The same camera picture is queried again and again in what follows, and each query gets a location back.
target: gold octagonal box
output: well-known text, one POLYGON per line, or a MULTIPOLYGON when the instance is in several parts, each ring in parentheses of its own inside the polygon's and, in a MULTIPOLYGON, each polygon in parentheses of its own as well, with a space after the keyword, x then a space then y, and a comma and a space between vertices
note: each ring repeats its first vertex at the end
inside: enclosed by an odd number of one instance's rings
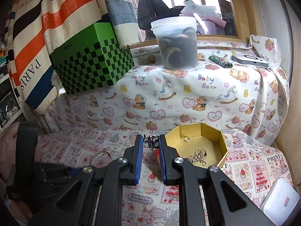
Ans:
POLYGON ((222 168, 225 163, 228 148, 222 132, 205 123, 179 125, 166 134, 165 138, 167 145, 175 148, 182 158, 189 155, 193 157, 196 149, 204 149, 207 156, 203 160, 207 164, 203 166, 200 162, 194 162, 195 166, 208 168, 216 165, 222 168), (185 137, 189 137, 190 141, 184 141, 185 137))

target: metal screw cap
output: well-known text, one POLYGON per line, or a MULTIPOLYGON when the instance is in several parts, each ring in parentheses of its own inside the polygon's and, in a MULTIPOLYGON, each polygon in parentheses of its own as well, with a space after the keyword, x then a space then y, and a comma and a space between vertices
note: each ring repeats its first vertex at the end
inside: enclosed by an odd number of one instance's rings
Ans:
POLYGON ((90 167, 90 166, 88 166, 88 167, 84 167, 83 171, 84 171, 84 173, 90 173, 90 172, 92 172, 92 171, 93 171, 93 168, 92 168, 92 167, 90 167))
POLYGON ((181 164, 181 163, 183 163, 183 161, 184 161, 184 159, 181 157, 175 158, 175 163, 181 164))
POLYGON ((217 166, 210 166, 209 169, 212 172, 218 172, 219 171, 219 168, 217 166))
POLYGON ((128 160, 127 160, 127 158, 125 158, 125 157, 120 157, 119 159, 118 159, 118 162, 119 163, 126 163, 128 160))

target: window frame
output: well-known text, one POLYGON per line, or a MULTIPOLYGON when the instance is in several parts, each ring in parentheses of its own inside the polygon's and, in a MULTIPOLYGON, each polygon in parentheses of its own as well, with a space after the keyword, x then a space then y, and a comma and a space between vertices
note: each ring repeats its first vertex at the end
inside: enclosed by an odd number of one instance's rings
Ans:
MULTIPOLYGON (((197 35, 197 40, 217 40, 248 43, 251 34, 265 35, 258 0, 231 0, 237 36, 197 35)), ((130 48, 157 45, 156 39, 138 43, 130 48)))

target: wooden frame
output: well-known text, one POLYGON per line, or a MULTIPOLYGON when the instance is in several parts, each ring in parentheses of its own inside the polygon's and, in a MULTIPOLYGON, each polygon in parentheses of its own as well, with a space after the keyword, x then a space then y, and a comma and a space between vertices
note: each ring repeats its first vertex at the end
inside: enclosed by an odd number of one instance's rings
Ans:
POLYGON ((293 183, 301 184, 301 111, 299 103, 301 101, 300 89, 300 72, 301 64, 299 63, 301 57, 301 22, 293 11, 292 7, 287 3, 287 11, 290 18, 292 35, 293 35, 293 74, 290 83, 290 104, 285 121, 276 138, 277 143, 283 146, 287 154, 286 160, 292 175, 293 183))
POLYGON ((292 166, 292 162, 290 160, 290 157, 288 156, 287 150, 286 150, 281 138, 279 137, 279 135, 277 135, 277 137, 275 139, 275 142, 278 146, 277 149, 279 149, 283 153, 283 155, 284 155, 284 157, 287 161, 287 165, 288 165, 288 168, 290 170, 290 174, 292 176, 293 188, 294 188, 295 191, 297 191, 296 177, 295 177, 295 172, 294 172, 294 169, 293 169, 293 166, 292 166))
MULTIPOLYGON (((197 40, 218 40, 248 43, 251 34, 265 35, 260 7, 257 0, 231 0, 237 36, 198 35, 197 40)), ((147 40, 130 48, 157 45, 156 39, 147 40)))

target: plastic lid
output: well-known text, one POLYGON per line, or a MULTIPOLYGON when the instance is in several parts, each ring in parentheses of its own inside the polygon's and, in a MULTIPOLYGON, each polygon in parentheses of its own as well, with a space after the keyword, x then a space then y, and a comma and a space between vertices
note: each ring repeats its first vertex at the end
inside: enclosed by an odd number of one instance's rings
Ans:
POLYGON ((162 27, 166 25, 197 25, 197 20, 195 17, 191 16, 178 16, 178 17, 170 17, 155 20, 151 23, 151 30, 157 27, 162 27))

